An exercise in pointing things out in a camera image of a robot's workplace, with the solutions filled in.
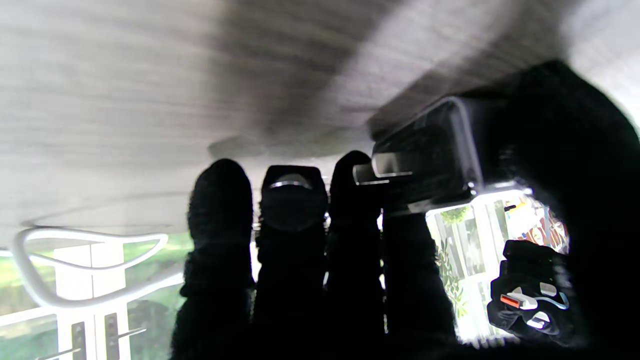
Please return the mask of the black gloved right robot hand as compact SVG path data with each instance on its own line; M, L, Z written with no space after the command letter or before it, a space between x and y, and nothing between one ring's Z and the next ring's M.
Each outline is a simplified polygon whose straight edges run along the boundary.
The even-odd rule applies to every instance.
M573 347L457 338L426 215L510 190L567 230ZM316 167L270 166L257 280L252 196L229 158L194 184L172 360L639 358L639 136L563 62L427 105L372 155L341 157L329 189Z

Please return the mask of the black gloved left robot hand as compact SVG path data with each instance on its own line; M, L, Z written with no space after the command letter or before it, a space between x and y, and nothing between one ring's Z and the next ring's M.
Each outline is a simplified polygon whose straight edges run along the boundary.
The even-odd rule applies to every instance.
M489 323L521 341L574 347L571 289L558 280L566 255L526 240L507 240L502 255L490 282Z

